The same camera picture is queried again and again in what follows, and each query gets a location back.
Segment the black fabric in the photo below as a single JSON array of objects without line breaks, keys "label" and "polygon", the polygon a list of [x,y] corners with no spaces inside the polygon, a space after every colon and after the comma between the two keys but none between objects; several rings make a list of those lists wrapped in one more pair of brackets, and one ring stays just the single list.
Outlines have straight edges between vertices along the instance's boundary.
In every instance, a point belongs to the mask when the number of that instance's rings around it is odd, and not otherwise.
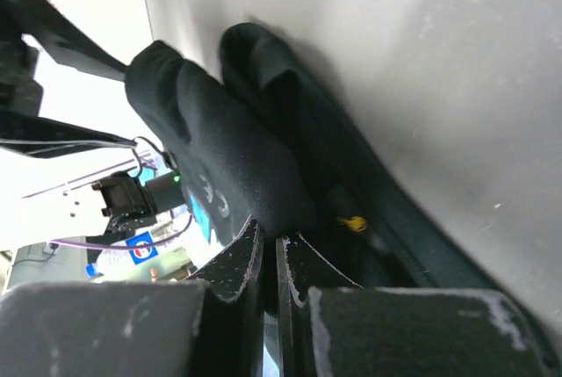
[{"label": "black fabric", "polygon": [[174,155],[222,242],[249,214],[268,237],[315,224],[292,152],[198,65],[157,41],[128,68],[126,94]]},{"label": "black fabric", "polygon": [[129,103],[173,153],[190,210],[194,197],[223,244],[251,214],[269,239],[302,231],[359,284],[389,285],[366,242],[338,221],[357,207],[329,200],[339,185],[322,135],[329,124],[309,107],[326,93],[258,25],[226,31],[220,61],[223,85],[157,41],[126,73]]}]

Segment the white scuff mark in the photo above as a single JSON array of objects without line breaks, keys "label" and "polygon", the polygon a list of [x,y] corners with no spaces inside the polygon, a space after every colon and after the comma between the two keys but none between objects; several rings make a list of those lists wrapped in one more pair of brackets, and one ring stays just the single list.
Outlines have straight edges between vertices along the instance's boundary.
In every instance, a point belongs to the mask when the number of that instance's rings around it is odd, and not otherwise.
[{"label": "white scuff mark", "polygon": [[482,234],[483,232],[486,232],[487,230],[491,229],[492,226],[494,225],[494,219],[492,219],[488,224],[486,224],[485,222],[482,222],[482,225],[485,225],[485,226],[483,226],[480,229],[477,229],[479,234]]},{"label": "white scuff mark", "polygon": [[332,366],[330,364],[330,332],[322,321],[320,299],[322,292],[313,287],[309,292],[310,297],[310,316],[313,318],[313,353],[316,359],[318,375],[332,377]]},{"label": "white scuff mark", "polygon": [[121,335],[123,335],[126,338],[130,338],[133,335],[133,330],[134,330],[134,315],[137,312],[137,309],[144,304],[145,302],[148,301],[148,297],[144,296],[140,299],[140,301],[138,301],[137,303],[135,303],[131,309],[129,310],[129,316],[126,319],[125,325],[123,326],[123,328],[121,329]]},{"label": "white scuff mark", "polygon": [[61,374],[61,368],[59,366],[59,356],[61,353],[56,347],[51,347],[51,366],[49,367],[49,375],[51,377],[58,377]]},{"label": "white scuff mark", "polygon": [[59,343],[57,338],[51,333],[51,330],[43,322],[44,316],[34,317],[34,321],[37,327],[41,329],[41,332],[45,336],[45,339],[49,343],[49,354],[51,357],[51,366],[49,367],[50,377],[58,377],[61,375],[61,366],[59,364],[59,357],[61,356],[61,351],[59,350]]},{"label": "white scuff mark", "polygon": [[[251,220],[251,217],[252,217],[252,216],[248,216],[248,219],[246,220],[246,224],[244,225],[244,227],[242,227],[241,232],[238,234],[239,236],[242,236],[242,235],[246,232],[245,229],[247,229],[247,227],[248,227],[248,225],[249,225],[249,221]],[[257,226],[254,226],[254,235],[252,236],[252,240],[254,240],[254,239],[256,238],[258,232],[259,232],[259,228],[258,228]],[[250,273],[251,273],[251,271],[252,271],[252,267],[253,267],[253,264],[255,263],[255,261],[256,261],[256,246],[254,246],[254,248],[252,249],[252,254],[251,254],[250,259],[249,259],[249,264],[250,264],[251,266],[248,267],[248,268],[246,269],[246,271],[244,272],[244,279],[243,279],[241,285],[239,286],[239,288],[238,288],[238,289],[236,290],[236,292],[235,292],[233,295],[231,295],[229,298],[225,298],[225,297],[223,297],[222,295],[218,295],[218,294],[217,294],[220,299],[222,299],[223,301],[226,301],[226,302],[234,302],[234,300],[237,300],[237,299],[238,299],[238,296],[244,291],[244,289],[246,288],[246,286],[247,286],[248,283],[250,282]],[[197,326],[199,326],[199,323],[200,323],[200,321],[201,321],[201,311],[202,311],[202,308],[200,308],[200,309],[199,309],[199,312],[198,312]]]},{"label": "white scuff mark", "polygon": [[285,248],[285,270],[287,272],[287,277],[289,278],[287,283],[289,284],[289,290],[291,290],[292,298],[295,300],[295,303],[302,307],[304,303],[300,300],[300,292],[294,284],[294,279],[292,277],[291,267],[289,267],[289,258],[287,257],[287,247],[291,245],[291,241],[285,238],[283,240],[283,245]]},{"label": "white scuff mark", "polygon": [[339,274],[340,276],[342,276],[344,279],[346,279],[349,283],[351,283],[351,285],[353,285],[354,287],[361,287],[360,285],[358,285],[356,282],[354,282],[353,280],[351,280],[350,278],[348,278],[345,274],[343,274],[342,272],[340,272],[339,270],[337,270],[334,265],[332,265],[329,261],[327,261],[327,259],[322,256],[320,254],[320,252],[318,252],[317,250],[314,249],[314,247],[308,243],[308,241],[303,238],[302,234],[298,233],[300,240],[305,243],[306,245],[308,245],[308,248],[310,248],[312,251],[314,251],[314,254],[316,254],[318,257],[320,257],[322,260],[324,260],[326,262],[326,264],[328,264],[332,269],[334,269],[334,272],[336,272],[337,274]]},{"label": "white scuff mark", "polygon": [[423,23],[421,24],[420,32],[418,34],[418,39],[427,40],[428,33],[431,32],[431,29],[433,29],[433,17],[431,16],[431,13],[428,13],[423,18]]},{"label": "white scuff mark", "polygon": [[462,298],[471,298],[474,300],[483,301],[488,307],[489,321],[498,332],[511,339],[511,347],[516,351],[527,351],[529,347],[525,343],[523,334],[512,321],[512,314],[504,308],[501,303],[505,302],[508,305],[511,302],[492,291],[477,290],[477,289],[410,289],[410,288],[381,288],[381,292],[388,294],[402,294],[402,295],[417,295],[417,296],[458,296]]},{"label": "white scuff mark", "polygon": [[139,317],[139,321],[141,322],[142,320],[144,320],[145,318],[148,317],[148,315],[150,314],[150,310],[146,310],[145,312],[143,312],[140,317]]},{"label": "white scuff mark", "polygon": [[197,308],[197,312],[195,313],[195,317],[193,317],[193,322],[191,324],[191,331],[193,332],[193,336],[199,336],[199,325],[201,324],[201,316],[203,315],[203,309]]}]

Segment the purple cable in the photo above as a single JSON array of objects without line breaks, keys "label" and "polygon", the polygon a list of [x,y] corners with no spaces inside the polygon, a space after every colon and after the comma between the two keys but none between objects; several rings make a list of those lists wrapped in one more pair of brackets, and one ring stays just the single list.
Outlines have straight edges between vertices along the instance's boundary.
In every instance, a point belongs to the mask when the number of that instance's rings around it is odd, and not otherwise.
[{"label": "purple cable", "polygon": [[185,225],[185,227],[179,232],[176,232],[174,235],[170,235],[164,239],[161,239],[160,241],[156,241],[155,243],[147,243],[143,245],[132,245],[128,247],[122,245],[105,245],[103,243],[75,243],[74,241],[67,241],[66,239],[54,239],[53,241],[51,241],[51,243],[58,243],[59,245],[65,245],[67,247],[73,247],[73,248],[84,248],[86,250],[100,250],[100,251],[101,250],[132,251],[138,248],[151,248],[151,247],[157,247],[158,245],[163,245],[166,242],[171,241],[172,239],[180,236],[183,232],[185,232],[190,227],[192,220],[193,220],[193,216],[190,215],[190,219],[187,221],[187,225]]}]

